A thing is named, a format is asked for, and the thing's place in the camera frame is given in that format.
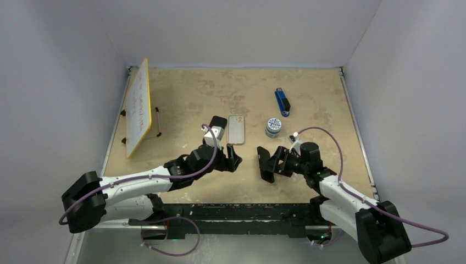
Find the white phone case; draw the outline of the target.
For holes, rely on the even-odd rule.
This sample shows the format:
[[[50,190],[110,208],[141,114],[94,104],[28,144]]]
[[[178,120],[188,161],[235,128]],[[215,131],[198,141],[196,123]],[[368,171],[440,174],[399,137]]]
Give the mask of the white phone case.
[[[228,143],[240,145],[245,142],[245,119],[242,114],[232,114],[228,118]]]

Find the black smartphone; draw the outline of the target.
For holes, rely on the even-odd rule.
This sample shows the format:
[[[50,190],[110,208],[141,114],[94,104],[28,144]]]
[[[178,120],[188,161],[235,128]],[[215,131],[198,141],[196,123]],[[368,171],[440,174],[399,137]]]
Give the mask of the black smartphone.
[[[267,162],[270,160],[270,152],[265,148],[258,146],[257,147],[257,156],[258,156],[258,164],[259,168],[269,168]]]

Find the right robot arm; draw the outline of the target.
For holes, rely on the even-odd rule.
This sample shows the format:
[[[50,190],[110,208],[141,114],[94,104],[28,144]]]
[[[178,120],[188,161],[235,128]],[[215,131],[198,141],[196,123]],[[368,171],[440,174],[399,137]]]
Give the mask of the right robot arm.
[[[300,144],[299,151],[279,146],[274,154],[257,147],[260,176],[269,183],[274,175],[302,175],[306,184],[319,195],[311,199],[309,218],[316,224],[329,221],[339,226],[358,244],[369,263],[384,263],[412,249],[403,224],[389,216],[398,216],[396,206],[371,198],[350,195],[354,188],[343,188],[336,172],[323,165],[319,146],[313,142]]]

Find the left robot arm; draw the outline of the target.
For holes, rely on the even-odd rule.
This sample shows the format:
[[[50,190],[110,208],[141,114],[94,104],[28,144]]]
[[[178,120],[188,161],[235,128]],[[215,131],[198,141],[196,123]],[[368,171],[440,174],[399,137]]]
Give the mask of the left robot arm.
[[[213,116],[201,126],[204,136],[199,147],[147,171],[118,177],[84,173],[61,196],[64,213],[59,224],[68,226],[71,233],[127,218],[159,224],[164,210],[155,201],[158,193],[186,188],[213,171],[237,170],[242,158],[231,144],[221,145],[227,124],[226,118]]]

